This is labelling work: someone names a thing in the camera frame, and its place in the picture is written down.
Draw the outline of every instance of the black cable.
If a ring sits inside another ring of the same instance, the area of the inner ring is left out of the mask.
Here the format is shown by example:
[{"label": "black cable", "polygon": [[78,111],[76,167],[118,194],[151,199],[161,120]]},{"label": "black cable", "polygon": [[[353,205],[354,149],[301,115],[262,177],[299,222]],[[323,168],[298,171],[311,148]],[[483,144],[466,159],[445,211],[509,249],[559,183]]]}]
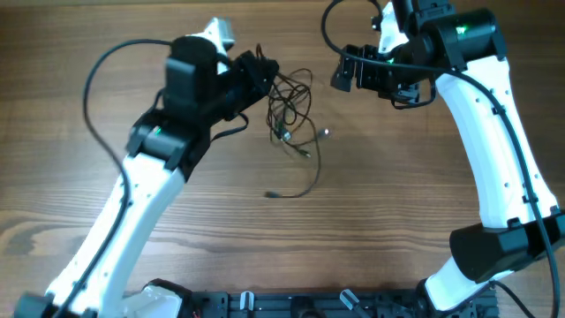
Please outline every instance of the black cable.
[{"label": "black cable", "polygon": [[509,287],[497,280],[492,280],[489,282],[489,284],[491,286],[499,286],[501,287],[509,296],[510,298],[512,298],[512,300],[514,300],[514,302],[520,307],[520,309],[522,309],[522,312],[524,312],[524,314],[528,317],[528,318],[535,318],[533,314],[531,314],[530,310],[526,307],[526,305],[524,305],[524,303],[518,298],[518,296],[516,296],[514,294],[513,291],[511,291],[509,289]]},{"label": "black cable", "polygon": [[536,203],[538,201],[538,197],[534,193],[533,187],[531,185],[530,172],[528,171],[528,166],[527,166],[525,158],[524,158],[524,152],[522,151],[522,148],[520,146],[520,142],[518,140],[518,137],[516,135],[514,127],[510,123],[509,117],[508,117],[504,107],[498,102],[496,97],[494,97],[494,95],[488,89],[486,89],[486,87],[484,87],[481,83],[479,83],[477,80],[473,79],[471,76],[462,74],[460,72],[456,72],[456,71],[453,71],[453,70],[450,70],[450,69],[442,69],[442,68],[437,68],[437,67],[431,67],[431,66],[411,65],[411,64],[390,64],[390,63],[386,63],[386,62],[374,61],[374,60],[371,60],[371,59],[354,56],[354,55],[349,54],[346,51],[338,48],[334,43],[332,43],[329,40],[328,33],[326,31],[326,22],[327,22],[328,14],[330,13],[330,11],[337,4],[339,4],[341,1],[342,0],[334,0],[332,3],[330,3],[329,6],[324,11],[324,14],[322,15],[322,19],[321,19],[322,36],[323,36],[326,44],[334,52],[340,54],[343,57],[349,57],[349,58],[351,58],[353,60],[357,60],[359,62],[372,64],[372,65],[384,67],[384,68],[387,68],[387,69],[395,69],[396,68],[396,69],[406,69],[406,70],[414,70],[414,71],[431,72],[436,79],[442,74],[448,74],[448,75],[454,76],[454,77],[456,77],[460,80],[464,80],[467,83],[471,84],[476,89],[478,89],[481,93],[483,93],[486,96],[486,98],[488,98],[488,100],[493,104],[494,109],[497,111],[497,113],[501,117],[502,123],[504,124],[504,126],[505,126],[505,128],[508,132],[508,136],[510,137],[510,140],[512,142],[512,146],[515,150],[516,157],[518,159],[518,163],[519,163],[519,166],[520,166],[520,170],[522,172],[522,177],[524,179],[524,187],[526,189],[527,199],[528,199],[528,202],[530,203],[533,215],[536,218],[536,223],[539,227],[539,232],[541,233],[541,238],[542,238],[543,243],[544,243],[544,248],[546,249],[547,261],[549,263],[549,269],[550,269],[550,273],[551,273],[552,284],[553,284],[553,293],[554,293],[551,317],[556,318],[559,315],[560,301],[561,301],[561,287],[560,287],[560,280],[559,280],[559,272],[558,272],[558,269],[557,269],[557,261],[555,260],[554,250],[551,246],[549,237],[547,235],[547,229],[546,229],[546,226],[544,225],[543,217],[541,216],[541,213],[539,212],[538,204]]},{"label": "black cable", "polygon": [[[279,91],[279,88],[277,87],[277,85],[273,85],[273,89],[279,94],[282,95],[282,93]],[[307,121],[310,126],[312,127],[312,131],[313,131],[313,142],[314,145],[316,147],[316,156],[318,159],[318,168],[316,169],[316,176],[314,177],[313,182],[301,193],[298,194],[293,194],[293,195],[280,195],[277,192],[273,192],[273,191],[267,191],[265,192],[265,196],[268,198],[284,198],[284,199],[295,199],[295,198],[301,198],[307,194],[309,194],[312,189],[316,186],[316,184],[318,183],[318,180],[320,179],[320,172],[321,172],[321,152],[320,152],[320,143],[318,141],[318,131],[316,129],[316,125],[314,124],[314,122],[305,114],[302,114],[301,112],[295,110],[295,113],[300,116],[301,118],[303,118],[305,121]]]},{"label": "black cable", "polygon": [[[260,44],[257,44],[255,54],[257,57],[265,57]],[[300,72],[308,74],[309,82],[307,84],[293,78],[294,75]],[[298,154],[305,157],[310,157],[310,153],[302,149],[302,147],[310,143],[314,143],[317,157],[317,169],[314,180],[301,193],[294,195],[281,195],[277,192],[267,191],[265,192],[265,196],[268,198],[300,198],[312,191],[320,179],[321,172],[319,133],[316,129],[316,125],[309,117],[310,109],[312,108],[313,73],[309,69],[300,68],[288,75],[278,72],[276,77],[279,81],[273,84],[271,91],[268,94],[266,123],[269,127],[269,138],[273,141],[274,134],[278,140],[284,143],[284,145],[292,148]],[[304,102],[305,111],[299,111],[298,108]],[[313,130],[313,137],[310,140],[302,142],[290,142],[287,140],[285,134],[291,136],[306,122]]]},{"label": "black cable", "polygon": [[223,137],[231,136],[234,133],[239,133],[247,129],[247,126],[249,125],[249,118],[244,113],[239,113],[238,115],[245,121],[245,125],[242,125],[241,127],[238,128],[229,129],[227,131],[219,132],[214,136],[214,138],[211,139],[210,142],[214,140],[219,140],[220,138]]},{"label": "black cable", "polygon": [[[90,92],[90,85],[92,84],[92,80],[93,80],[93,78],[96,74],[96,71],[100,68],[100,65],[102,65],[102,62],[104,62],[104,60],[107,57],[109,57],[112,53],[116,52],[117,50],[124,48],[126,46],[134,45],[134,44],[161,44],[161,45],[170,46],[171,42],[161,41],[161,40],[149,40],[149,39],[130,40],[130,41],[123,42],[123,43],[115,46],[114,48],[108,50],[106,53],[102,54],[102,56],[98,59],[98,61],[96,61],[92,70],[88,74],[87,82],[85,83],[85,87],[84,87],[84,90],[83,90],[83,93],[82,93],[82,115],[83,115],[85,124],[87,125],[88,131],[92,134],[94,139],[98,142],[98,144],[100,144],[100,146],[104,149],[104,151],[106,151],[106,153],[110,156],[110,158],[112,159],[114,164],[119,169],[120,174],[122,175],[122,180],[123,180],[123,184],[124,184],[124,195],[122,196],[122,200],[120,201],[120,209],[117,212],[116,220],[114,221],[114,223],[110,227],[110,229],[108,231],[108,235],[102,241],[100,248],[98,249],[98,251],[96,252],[94,257],[92,258],[90,263],[88,264],[85,271],[80,276],[79,280],[72,287],[72,290],[69,293],[69,296],[67,297],[67,299],[63,302],[63,304],[56,311],[56,313],[54,315],[56,318],[66,316],[66,312],[67,312],[69,306],[71,305],[72,301],[76,298],[76,296],[79,294],[79,292],[82,291],[83,288],[85,288],[88,277],[90,276],[90,274],[92,273],[92,271],[96,267],[96,264],[98,263],[98,261],[100,260],[100,258],[102,257],[102,255],[104,254],[106,249],[108,248],[108,245],[111,242],[111,240],[113,239],[114,235],[116,234],[117,229],[120,226],[120,223],[124,219],[125,212],[127,210],[128,204],[130,202],[130,196],[131,196],[131,194],[130,194],[130,191],[131,191],[130,178],[128,177],[127,172],[125,171],[125,168],[122,165],[121,161],[117,158],[117,155],[114,153],[114,151],[109,146],[109,144],[96,131],[96,129],[94,128],[94,126],[92,124],[92,121],[90,120],[90,116],[88,115],[88,93]],[[155,104],[154,104],[155,107],[156,107],[156,102],[159,100],[159,97],[160,97],[160,94],[158,93],[157,97],[155,98]]]}]

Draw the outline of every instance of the wood grain surface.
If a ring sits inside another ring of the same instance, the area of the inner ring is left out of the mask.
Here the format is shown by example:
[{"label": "wood grain surface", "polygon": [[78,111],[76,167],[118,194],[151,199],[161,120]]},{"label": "wood grain surface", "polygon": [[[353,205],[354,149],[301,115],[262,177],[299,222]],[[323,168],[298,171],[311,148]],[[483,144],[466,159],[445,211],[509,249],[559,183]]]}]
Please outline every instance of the wood grain surface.
[{"label": "wood grain surface", "polygon": [[[320,36],[327,2],[130,4],[0,9],[0,315],[24,291],[43,292],[77,251],[117,177],[80,112],[87,72],[132,38],[174,39],[229,16],[236,56],[260,42],[283,72],[313,70],[313,119],[333,132],[320,184],[303,199],[265,190],[307,186],[314,160],[268,141],[265,101],[247,131],[219,140],[163,215],[130,279],[164,278],[195,291],[257,292],[413,287],[449,257],[448,236],[479,222],[470,165],[440,99],[393,110],[368,91],[329,86],[337,56]],[[516,105],[550,188],[565,204],[565,20],[561,1],[458,1],[488,6],[508,44]],[[377,43],[365,1],[339,5],[329,32],[340,45]],[[165,48],[117,52],[94,81],[95,125],[124,155],[132,123],[163,85]],[[215,131],[237,123],[222,123]],[[565,257],[557,253],[565,279]],[[549,313],[545,261],[506,279],[539,316]],[[522,316],[501,297],[504,316]]]}]

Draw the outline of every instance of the black cable clip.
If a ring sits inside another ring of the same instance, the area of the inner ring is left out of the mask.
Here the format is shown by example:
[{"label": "black cable clip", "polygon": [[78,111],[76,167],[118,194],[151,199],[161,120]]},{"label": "black cable clip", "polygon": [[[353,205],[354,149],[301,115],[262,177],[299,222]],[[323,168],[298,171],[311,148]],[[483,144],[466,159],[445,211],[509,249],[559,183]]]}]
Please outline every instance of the black cable clip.
[{"label": "black cable clip", "polygon": [[[506,107],[504,107],[504,105],[501,105],[501,108],[502,108],[502,112],[506,113]],[[493,107],[492,110],[493,110],[493,115],[500,115],[499,111],[495,107]]]},{"label": "black cable clip", "polygon": [[[528,199],[525,195],[522,196],[522,201],[524,203],[530,203],[530,199]],[[538,197],[534,195],[533,196],[533,202],[538,203],[538,201],[539,201]]]}]

